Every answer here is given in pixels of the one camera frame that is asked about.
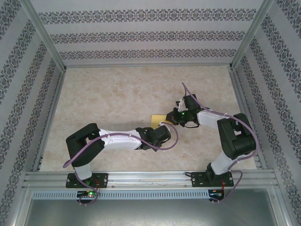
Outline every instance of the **purple cable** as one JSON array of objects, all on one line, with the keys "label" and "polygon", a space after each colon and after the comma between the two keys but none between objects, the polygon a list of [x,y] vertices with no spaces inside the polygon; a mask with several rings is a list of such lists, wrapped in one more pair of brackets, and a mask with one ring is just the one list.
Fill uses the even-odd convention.
[{"label": "purple cable", "polygon": [[175,140],[174,144],[171,145],[170,147],[166,147],[166,148],[161,148],[161,147],[156,147],[154,145],[151,145],[150,143],[146,142],[145,140],[141,139],[140,137],[137,137],[135,135],[131,135],[131,134],[128,134],[128,133],[110,133],[110,134],[104,134],[100,137],[97,137],[93,140],[91,140],[88,144],[86,144],[79,152],[77,152],[77,154],[70,160],[68,160],[67,162],[65,162],[65,164],[63,165],[63,168],[66,168],[67,166],[69,166],[71,163],[73,163],[91,144],[93,144],[95,141],[97,140],[100,140],[104,137],[109,137],[109,136],[126,136],[126,137],[133,137],[137,140],[140,140],[141,142],[145,143],[146,145],[150,146],[151,148],[155,148],[155,149],[158,149],[158,150],[169,150],[169,149],[172,149],[177,143],[178,143],[178,140],[179,140],[179,134],[178,134],[178,131],[176,130],[176,128],[172,125],[172,124],[169,124],[169,123],[166,123],[166,122],[162,122],[162,124],[166,124],[170,127],[172,127],[175,131],[175,134],[177,136],[177,139]]},{"label": "purple cable", "polygon": [[[95,191],[96,197],[95,197],[93,200],[91,200],[90,202],[85,203],[85,206],[94,203],[94,202],[97,200],[97,198],[98,198],[98,192],[97,192],[97,190],[96,190],[95,188],[93,188],[93,187],[91,187],[91,186],[85,184],[85,183],[79,178],[79,176],[77,175],[77,173],[76,173],[76,171],[75,171],[75,168],[73,168],[73,170],[74,170],[74,174],[75,174],[76,179],[77,179],[82,185],[84,185],[84,186],[86,186],[87,188],[90,188],[90,189],[92,189],[93,191]],[[83,197],[83,196],[81,196],[81,197],[79,198],[79,204],[80,204],[80,205],[83,204],[83,203],[81,202],[81,198],[82,198],[82,197]]]},{"label": "purple cable", "polygon": [[245,124],[243,121],[241,121],[240,119],[237,119],[235,118],[234,116],[232,115],[229,115],[229,114],[223,114],[223,113],[220,113],[220,112],[215,112],[215,111],[212,111],[212,110],[209,110],[208,108],[206,108],[204,105],[202,105],[193,95],[192,93],[188,90],[188,88],[185,86],[184,82],[182,82],[182,85],[184,86],[184,89],[185,91],[187,91],[189,93],[189,95],[206,111],[210,112],[210,113],[213,113],[213,114],[216,114],[216,115],[220,115],[220,116],[225,116],[225,117],[229,117],[231,119],[234,119],[235,121],[238,121],[240,124],[242,124],[244,127],[247,128],[248,131],[250,131],[250,133],[252,134],[254,140],[255,140],[255,151],[246,156],[246,157],[242,157],[242,158],[239,158],[237,159],[235,162],[233,162],[229,167],[228,167],[228,170],[231,171],[231,172],[235,172],[235,173],[240,173],[240,177],[238,179],[238,181],[236,182],[236,184],[233,186],[233,188],[231,189],[231,191],[228,193],[228,195],[223,199],[227,199],[234,191],[234,189],[238,186],[239,182],[241,181],[242,177],[243,177],[243,172],[240,171],[240,170],[231,170],[231,168],[240,160],[245,160],[245,159],[249,159],[249,158],[252,158],[254,157],[257,153],[258,153],[258,148],[259,148],[259,141],[258,141],[258,138],[257,138],[257,135],[254,133],[254,131],[247,125]]},{"label": "purple cable", "polygon": [[[168,125],[168,126],[170,126],[170,127],[172,127],[173,129],[174,129],[174,131],[175,131],[175,134],[176,134],[176,136],[177,136],[177,138],[176,138],[176,140],[175,140],[175,143],[173,144],[173,145],[171,145],[170,147],[167,147],[167,148],[159,148],[159,147],[156,147],[156,146],[154,146],[154,145],[151,145],[150,143],[148,143],[148,142],[146,142],[145,140],[143,140],[143,139],[141,139],[140,137],[137,137],[137,136],[135,136],[135,135],[131,135],[131,134],[128,134],[128,133],[110,133],[110,134],[104,134],[104,135],[102,135],[102,136],[100,136],[100,137],[97,137],[97,138],[95,138],[95,139],[93,139],[93,140],[91,140],[88,144],[86,144],[72,159],[70,159],[70,160],[68,160],[67,162],[65,162],[65,164],[63,165],[63,168],[66,168],[67,166],[69,166],[71,163],[73,163],[91,144],[93,144],[95,141],[97,141],[97,140],[100,140],[101,138],[104,138],[104,137],[108,137],[108,136],[126,136],[126,137],[128,137],[128,136],[130,136],[130,137],[133,137],[133,138],[136,138],[136,139],[138,139],[138,140],[140,140],[141,142],[143,142],[143,143],[145,143],[146,145],[148,145],[148,146],[150,146],[150,147],[152,147],[152,148],[155,148],[155,149],[158,149],[158,150],[169,150],[169,149],[171,149],[171,148],[173,148],[177,143],[178,143],[178,140],[179,140],[179,134],[178,134],[178,131],[176,130],[176,128],[172,125],[172,124],[169,124],[169,123],[166,123],[166,122],[162,122],[162,124],[166,124],[166,125]],[[75,171],[75,168],[73,168],[73,170],[74,170],[74,174],[75,174],[75,177],[76,177],[76,179],[82,184],[82,185],[84,185],[84,186],[86,186],[87,188],[90,188],[90,189],[92,189],[93,191],[95,191],[95,193],[96,193],[96,197],[92,200],[92,201],[90,201],[89,203],[86,203],[85,204],[85,206],[87,206],[87,205],[90,205],[90,204],[92,204],[92,203],[94,203],[96,200],[97,200],[97,198],[98,198],[98,192],[97,192],[97,190],[96,189],[94,189],[93,187],[91,187],[91,186],[89,186],[89,185],[87,185],[87,184],[85,184],[80,178],[79,178],[79,176],[77,175],[77,173],[76,173],[76,171]],[[81,202],[81,198],[82,198],[82,196],[79,198],[79,204],[81,205],[82,204],[82,202]]]}]

